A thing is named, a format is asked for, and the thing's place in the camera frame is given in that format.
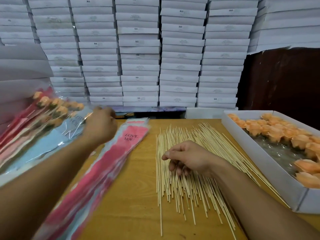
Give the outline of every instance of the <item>hand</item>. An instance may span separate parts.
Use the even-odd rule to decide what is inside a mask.
[[[171,147],[162,156],[162,160],[170,159],[169,170],[178,175],[189,175],[191,170],[198,171],[206,177],[212,177],[215,161],[225,161],[223,158],[209,152],[193,141],[185,141]]]
[[[82,136],[97,146],[110,141],[117,132],[116,113],[111,108],[96,107],[87,118]]]

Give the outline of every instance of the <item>cardboard tray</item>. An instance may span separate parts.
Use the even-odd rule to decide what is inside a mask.
[[[222,124],[294,212],[320,214],[320,189],[304,187],[280,167],[246,132],[227,116],[228,114],[236,114],[240,119],[247,120],[259,119],[264,113],[272,113],[297,125],[299,128],[306,129],[314,135],[320,136],[320,131],[272,110],[226,110],[222,114]]]

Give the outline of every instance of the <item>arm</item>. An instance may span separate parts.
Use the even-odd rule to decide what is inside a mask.
[[[216,180],[251,240],[316,240],[320,233],[283,207],[243,172],[192,141],[175,145],[163,156],[169,170],[181,175],[196,170]]]
[[[0,188],[0,240],[31,239],[90,153],[110,141],[112,109],[95,109],[81,136]]]

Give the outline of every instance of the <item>wooden table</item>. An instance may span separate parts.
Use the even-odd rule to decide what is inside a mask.
[[[166,197],[162,198],[163,237],[160,236],[160,209],[157,206],[156,193],[156,135],[160,132],[160,128],[166,129],[170,125],[192,129],[192,126],[197,126],[201,122],[209,123],[240,148],[218,119],[150,120],[149,134],[128,156],[121,173],[93,213],[79,239],[233,239],[226,219],[221,215],[224,223],[221,224],[213,208],[206,218],[203,205],[199,204],[199,207],[194,209],[196,221],[194,225],[192,212],[185,207],[187,219],[185,221],[183,215],[176,212],[175,202],[167,202]],[[102,146],[86,161],[70,188],[89,168],[101,149]],[[261,185],[265,191],[274,196],[263,183]],[[299,216],[320,230],[320,215],[299,214]],[[238,240],[246,239],[238,226],[235,234]]]

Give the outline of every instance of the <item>forearm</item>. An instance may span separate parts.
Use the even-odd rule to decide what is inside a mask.
[[[214,162],[212,177],[251,240],[320,239],[316,229],[283,207],[227,161]]]
[[[0,188],[0,239],[30,239],[97,147],[79,137]]]

